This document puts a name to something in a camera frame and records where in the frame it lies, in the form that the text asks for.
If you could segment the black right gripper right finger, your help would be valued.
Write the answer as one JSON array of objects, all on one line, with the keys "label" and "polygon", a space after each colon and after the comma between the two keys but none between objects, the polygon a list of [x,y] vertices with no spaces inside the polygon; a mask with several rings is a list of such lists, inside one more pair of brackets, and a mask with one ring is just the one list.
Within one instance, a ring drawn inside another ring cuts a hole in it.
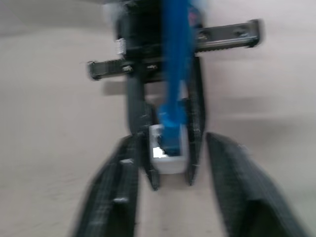
[{"label": "black right gripper right finger", "polygon": [[244,146],[211,132],[206,143],[227,237],[310,237]]}]

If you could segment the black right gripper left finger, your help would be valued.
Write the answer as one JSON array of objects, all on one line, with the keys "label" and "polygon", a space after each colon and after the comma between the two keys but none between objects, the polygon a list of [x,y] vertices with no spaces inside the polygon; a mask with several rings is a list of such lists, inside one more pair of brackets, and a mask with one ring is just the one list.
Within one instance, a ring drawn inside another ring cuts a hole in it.
[{"label": "black right gripper left finger", "polygon": [[92,179],[71,237],[134,237],[139,158],[137,140],[121,139]]}]

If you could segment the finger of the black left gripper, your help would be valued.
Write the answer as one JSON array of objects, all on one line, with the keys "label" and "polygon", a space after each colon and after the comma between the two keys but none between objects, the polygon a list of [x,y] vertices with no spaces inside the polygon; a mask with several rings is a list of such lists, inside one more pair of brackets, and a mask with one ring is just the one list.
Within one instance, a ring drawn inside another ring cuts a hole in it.
[{"label": "finger of the black left gripper", "polygon": [[186,82],[188,97],[184,100],[187,112],[187,132],[189,140],[189,162],[185,171],[188,185],[195,182],[200,162],[203,133],[205,129],[205,102],[200,58],[192,61],[191,76]]},{"label": "finger of the black left gripper", "polygon": [[136,158],[145,171],[154,191],[159,189],[159,172],[150,160],[149,127],[153,125],[153,107],[145,100],[145,88],[140,77],[128,76],[126,80],[127,120],[135,137]]}]

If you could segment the white coupler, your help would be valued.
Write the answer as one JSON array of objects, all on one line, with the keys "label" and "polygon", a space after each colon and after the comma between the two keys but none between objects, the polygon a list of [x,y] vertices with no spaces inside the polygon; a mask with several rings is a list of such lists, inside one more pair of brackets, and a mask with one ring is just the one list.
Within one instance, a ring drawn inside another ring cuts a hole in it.
[{"label": "white coupler", "polygon": [[149,127],[149,151],[150,161],[160,174],[184,173],[189,164],[189,140],[187,128],[181,126],[180,154],[178,156],[167,155],[158,144],[162,125],[155,124]]}]

